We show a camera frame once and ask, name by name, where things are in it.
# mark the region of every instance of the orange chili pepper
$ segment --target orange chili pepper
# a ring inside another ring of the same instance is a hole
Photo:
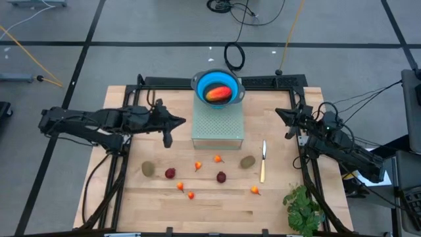
[[[189,192],[188,195],[189,199],[195,198],[195,194],[193,192]]]
[[[177,183],[177,188],[178,188],[179,190],[181,190],[182,192],[184,192],[184,190],[183,190],[183,182],[178,182],[178,183]]]
[[[259,193],[259,189],[257,188],[257,186],[251,187],[250,191],[254,194],[262,195]]]
[[[195,163],[195,167],[196,167],[196,171],[198,170],[198,169],[200,169],[201,167],[202,167],[202,163],[200,163],[200,162],[196,162]]]
[[[221,156],[220,156],[220,155],[215,155],[214,160],[215,160],[215,162],[216,162],[216,163],[219,163],[219,162],[223,162],[223,163],[225,163],[225,161],[223,161],[223,160],[222,160],[222,158],[221,158]]]

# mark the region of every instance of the wooden tabletop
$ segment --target wooden tabletop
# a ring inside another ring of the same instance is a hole
[[[124,89],[124,86],[110,86],[104,108],[121,107]],[[288,226],[287,210],[282,200],[290,192],[289,184],[302,184],[303,176],[301,170],[292,166],[298,156],[296,139],[284,138],[288,127],[274,111],[276,107],[291,108],[288,92],[246,93],[243,100],[245,139],[238,151],[194,150],[191,141],[193,96],[193,91],[156,92],[156,98],[162,98],[171,114],[184,117],[187,122],[172,131],[174,141],[170,149],[164,148],[162,134],[134,136],[117,231],[165,232],[166,227],[172,226],[174,232],[258,234],[267,228],[271,234],[295,233]],[[305,98],[312,106],[323,102],[320,88],[305,88]],[[141,93],[139,104],[147,106],[145,93]],[[261,184],[263,139],[267,143],[267,159],[266,181]],[[215,155],[220,155],[225,163],[215,163]],[[256,157],[256,164],[250,169],[240,169],[240,160],[248,155]],[[93,148],[87,176],[104,156],[101,147]],[[91,179],[87,192],[87,217],[103,199],[110,160]],[[155,164],[155,174],[150,178],[142,174],[144,161]],[[197,172],[196,161],[203,164]],[[318,165],[328,205],[352,230],[338,164],[333,159],[321,157]],[[165,178],[168,168],[176,169],[173,180]],[[216,181],[220,171],[227,176],[223,184]],[[177,182],[183,182],[185,192],[194,192],[195,198],[190,200],[177,190]],[[253,185],[259,187],[261,196],[250,192]],[[106,226],[110,226],[113,207],[114,200],[109,205],[111,211],[108,211]],[[81,208],[82,196],[75,227],[82,225]]]

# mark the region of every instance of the kiwi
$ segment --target kiwi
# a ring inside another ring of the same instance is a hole
[[[248,155],[240,161],[239,165],[243,169],[248,169],[252,167],[255,163],[256,163],[255,157],[253,157],[252,155]]]
[[[145,161],[142,163],[142,173],[146,177],[150,177],[155,173],[155,166],[150,161]]]

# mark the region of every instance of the green plant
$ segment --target green plant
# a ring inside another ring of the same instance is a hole
[[[313,230],[318,229],[325,216],[319,204],[307,197],[306,191],[307,188],[303,185],[292,189],[291,193],[284,197],[283,204],[288,205],[289,227],[303,237],[312,237]]]

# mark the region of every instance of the knife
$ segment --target knife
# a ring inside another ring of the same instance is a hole
[[[264,161],[266,160],[266,140],[263,140],[262,146],[262,169],[260,170],[260,182],[264,183],[264,176],[265,176],[265,165]]]

